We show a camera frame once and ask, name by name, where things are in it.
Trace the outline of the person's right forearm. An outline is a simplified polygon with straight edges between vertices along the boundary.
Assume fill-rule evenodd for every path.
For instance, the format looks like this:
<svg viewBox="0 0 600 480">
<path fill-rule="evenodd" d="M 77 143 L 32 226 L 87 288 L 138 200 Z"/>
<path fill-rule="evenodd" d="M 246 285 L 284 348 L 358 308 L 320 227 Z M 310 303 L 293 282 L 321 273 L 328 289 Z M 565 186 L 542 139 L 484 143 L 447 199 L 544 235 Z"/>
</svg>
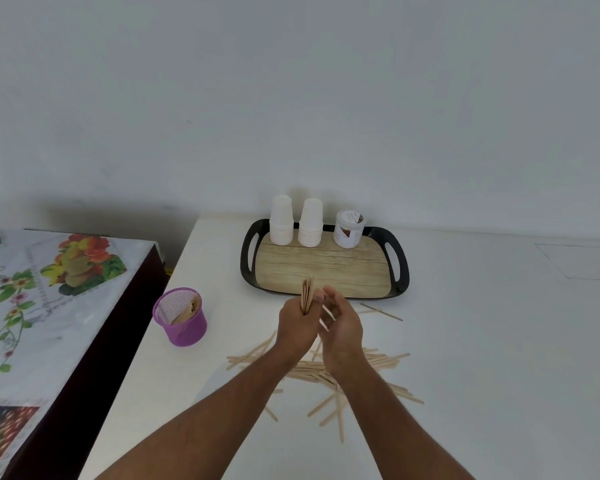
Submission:
<svg viewBox="0 0 600 480">
<path fill-rule="evenodd" d="M 363 355 L 324 357 L 383 480 L 475 480 L 408 412 Z"/>
</svg>

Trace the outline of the floral plastic tablecloth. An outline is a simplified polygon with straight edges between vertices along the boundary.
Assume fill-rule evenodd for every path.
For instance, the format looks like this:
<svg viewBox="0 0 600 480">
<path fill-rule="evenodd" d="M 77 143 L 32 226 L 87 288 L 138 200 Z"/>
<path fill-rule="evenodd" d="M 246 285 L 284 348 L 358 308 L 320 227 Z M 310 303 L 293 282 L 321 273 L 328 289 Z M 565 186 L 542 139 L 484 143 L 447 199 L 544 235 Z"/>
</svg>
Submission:
<svg viewBox="0 0 600 480">
<path fill-rule="evenodd" d="M 152 241 L 0 229 L 0 480 L 154 250 Z"/>
</svg>

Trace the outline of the purple mesh cup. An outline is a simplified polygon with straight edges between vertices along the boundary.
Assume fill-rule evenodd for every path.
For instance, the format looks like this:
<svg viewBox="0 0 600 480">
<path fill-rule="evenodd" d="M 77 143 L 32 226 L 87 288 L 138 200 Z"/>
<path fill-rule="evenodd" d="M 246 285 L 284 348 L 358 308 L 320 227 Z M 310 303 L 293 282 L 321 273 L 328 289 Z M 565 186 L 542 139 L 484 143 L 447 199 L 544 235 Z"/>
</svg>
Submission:
<svg viewBox="0 0 600 480">
<path fill-rule="evenodd" d="M 182 324 L 171 324 L 194 294 L 200 295 L 197 290 L 192 288 L 177 287 L 161 295 L 153 306 L 153 320 L 163 328 L 170 343 L 176 347 L 192 346 L 199 342 L 207 332 L 208 323 L 203 311 L 201 295 L 201 307 L 193 318 Z"/>
</svg>

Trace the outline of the person's left forearm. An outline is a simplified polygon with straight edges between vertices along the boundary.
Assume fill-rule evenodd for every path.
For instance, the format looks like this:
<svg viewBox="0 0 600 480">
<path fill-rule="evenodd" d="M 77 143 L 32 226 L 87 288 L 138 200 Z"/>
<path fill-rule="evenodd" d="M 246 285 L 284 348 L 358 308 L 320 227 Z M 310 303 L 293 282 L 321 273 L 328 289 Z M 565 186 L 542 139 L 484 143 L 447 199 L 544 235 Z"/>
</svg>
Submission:
<svg viewBox="0 0 600 480">
<path fill-rule="evenodd" d="M 304 357 L 304 347 L 276 341 L 211 395 L 158 428 L 96 480 L 221 480 L 279 382 Z"/>
</svg>

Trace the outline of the white labelled plastic jar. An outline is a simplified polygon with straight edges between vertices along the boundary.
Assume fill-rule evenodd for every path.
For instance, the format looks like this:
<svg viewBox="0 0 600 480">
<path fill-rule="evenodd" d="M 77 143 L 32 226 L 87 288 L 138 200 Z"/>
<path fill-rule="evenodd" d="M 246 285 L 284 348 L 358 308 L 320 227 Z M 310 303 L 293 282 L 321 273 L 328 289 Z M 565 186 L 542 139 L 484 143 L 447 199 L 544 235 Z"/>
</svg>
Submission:
<svg viewBox="0 0 600 480">
<path fill-rule="evenodd" d="M 359 245 L 365 229 L 365 218 L 355 210 L 341 210 L 336 215 L 334 242 L 341 248 L 353 249 Z"/>
</svg>

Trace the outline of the person's left hand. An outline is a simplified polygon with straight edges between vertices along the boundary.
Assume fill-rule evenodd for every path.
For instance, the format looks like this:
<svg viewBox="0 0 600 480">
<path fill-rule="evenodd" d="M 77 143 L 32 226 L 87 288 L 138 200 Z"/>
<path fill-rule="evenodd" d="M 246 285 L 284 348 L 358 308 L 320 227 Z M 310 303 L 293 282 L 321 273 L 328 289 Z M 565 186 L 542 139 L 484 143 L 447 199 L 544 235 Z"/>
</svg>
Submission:
<svg viewBox="0 0 600 480">
<path fill-rule="evenodd" d="M 289 298 L 279 314 L 275 354 L 288 370 L 293 369 L 312 347 L 315 339 L 326 331 L 320 323 L 322 307 L 311 306 L 306 315 L 301 311 L 301 297 Z"/>
</svg>

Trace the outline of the bunch of upright wooden sticks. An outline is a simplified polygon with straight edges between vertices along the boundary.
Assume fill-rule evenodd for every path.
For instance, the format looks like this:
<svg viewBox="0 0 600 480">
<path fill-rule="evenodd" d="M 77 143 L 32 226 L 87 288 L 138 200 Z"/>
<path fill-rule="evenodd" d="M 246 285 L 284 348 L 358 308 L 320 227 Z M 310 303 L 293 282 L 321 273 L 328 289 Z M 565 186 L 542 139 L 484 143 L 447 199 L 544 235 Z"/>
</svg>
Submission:
<svg viewBox="0 0 600 480">
<path fill-rule="evenodd" d="M 181 311 L 181 313 L 179 313 L 176 318 L 174 318 L 174 320 L 172 321 L 172 325 L 177 325 L 177 324 L 182 324 L 184 322 L 187 322 L 188 320 L 190 320 L 191 318 L 193 318 L 193 316 L 195 316 L 195 314 L 199 311 L 201 307 L 201 298 L 199 294 L 194 294 L 191 299 L 189 300 L 188 304 L 186 304 L 186 306 L 184 307 L 183 311 Z"/>
</svg>

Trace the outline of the stack of white paper cups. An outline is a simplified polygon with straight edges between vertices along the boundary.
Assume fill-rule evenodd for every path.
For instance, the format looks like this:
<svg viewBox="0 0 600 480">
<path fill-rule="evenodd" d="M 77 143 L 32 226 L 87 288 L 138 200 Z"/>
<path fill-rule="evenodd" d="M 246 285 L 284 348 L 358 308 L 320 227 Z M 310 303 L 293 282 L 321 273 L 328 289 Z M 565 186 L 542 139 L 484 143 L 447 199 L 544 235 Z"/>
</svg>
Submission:
<svg viewBox="0 0 600 480">
<path fill-rule="evenodd" d="M 270 239 L 273 244 L 285 246 L 294 237 L 294 217 L 292 199 L 285 194 L 277 195 L 272 201 L 269 219 Z"/>
<path fill-rule="evenodd" d="M 323 229 L 323 203 L 317 198 L 304 201 L 299 220 L 298 242 L 307 248 L 316 247 L 321 240 Z"/>
</svg>

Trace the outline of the black tray with wood pattern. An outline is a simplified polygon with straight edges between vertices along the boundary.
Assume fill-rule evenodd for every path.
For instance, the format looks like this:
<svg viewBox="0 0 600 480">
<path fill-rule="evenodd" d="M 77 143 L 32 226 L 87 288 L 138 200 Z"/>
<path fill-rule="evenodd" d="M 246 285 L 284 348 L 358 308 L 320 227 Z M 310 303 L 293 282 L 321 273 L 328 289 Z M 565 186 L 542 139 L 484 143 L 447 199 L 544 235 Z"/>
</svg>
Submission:
<svg viewBox="0 0 600 480">
<path fill-rule="evenodd" d="M 366 226 L 352 249 L 334 241 L 334 225 L 324 225 L 320 243 L 307 248 L 294 239 L 285 246 L 272 243 L 268 219 L 249 227 L 240 253 L 240 272 L 252 287 L 265 292 L 298 296 L 302 281 L 313 278 L 320 287 L 330 285 L 348 299 L 382 300 L 401 296 L 410 285 L 408 261 L 391 231 Z"/>
</svg>

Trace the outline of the pile of loose wooden sticks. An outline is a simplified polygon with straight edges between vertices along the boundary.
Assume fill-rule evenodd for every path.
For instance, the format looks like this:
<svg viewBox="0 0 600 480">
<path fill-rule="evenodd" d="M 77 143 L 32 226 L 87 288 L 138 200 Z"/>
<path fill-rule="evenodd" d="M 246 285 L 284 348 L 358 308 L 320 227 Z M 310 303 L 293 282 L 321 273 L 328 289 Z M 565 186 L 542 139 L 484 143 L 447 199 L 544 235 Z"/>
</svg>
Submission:
<svg viewBox="0 0 600 480">
<path fill-rule="evenodd" d="M 255 348 L 250 350 L 248 353 L 243 353 L 238 356 L 227 356 L 226 371 L 235 369 L 236 371 L 242 371 L 254 363 L 259 357 L 265 354 L 273 344 L 274 339 L 277 337 L 277 331 L 274 330 L 271 336 L 264 340 L 262 343 L 257 345 Z M 328 372 L 323 357 L 324 354 L 321 351 L 322 341 L 319 339 L 318 344 L 314 349 L 310 348 L 308 354 L 305 355 L 298 363 L 286 374 L 286 378 L 296 379 L 308 383 L 321 384 L 330 390 L 329 395 L 325 400 L 316 405 L 311 411 L 307 413 L 307 417 L 312 417 L 322 409 L 324 409 L 330 402 L 334 402 L 335 406 L 332 412 L 330 412 L 325 418 L 323 418 L 319 427 L 323 428 L 332 421 L 337 421 L 338 426 L 338 438 L 341 444 L 345 443 L 345 428 L 344 428 L 344 411 L 348 406 L 348 400 L 344 396 L 344 392 L 337 380 L 334 379 L 333 375 Z M 401 359 L 408 357 L 409 353 L 401 355 L 386 355 L 380 353 L 375 348 L 363 348 L 363 354 L 365 361 L 375 370 L 380 372 L 383 370 L 395 369 Z"/>
</svg>

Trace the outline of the person's right hand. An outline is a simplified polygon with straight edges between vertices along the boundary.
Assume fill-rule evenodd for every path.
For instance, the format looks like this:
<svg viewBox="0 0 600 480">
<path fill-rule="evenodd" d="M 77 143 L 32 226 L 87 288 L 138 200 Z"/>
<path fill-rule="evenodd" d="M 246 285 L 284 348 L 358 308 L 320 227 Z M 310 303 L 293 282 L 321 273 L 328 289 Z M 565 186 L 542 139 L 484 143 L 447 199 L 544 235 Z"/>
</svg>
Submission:
<svg viewBox="0 0 600 480">
<path fill-rule="evenodd" d="M 326 297 L 336 302 L 335 323 L 320 335 L 322 359 L 329 373 L 343 386 L 356 367 L 366 363 L 362 347 L 363 327 L 359 314 L 342 293 L 329 285 L 322 289 Z"/>
</svg>

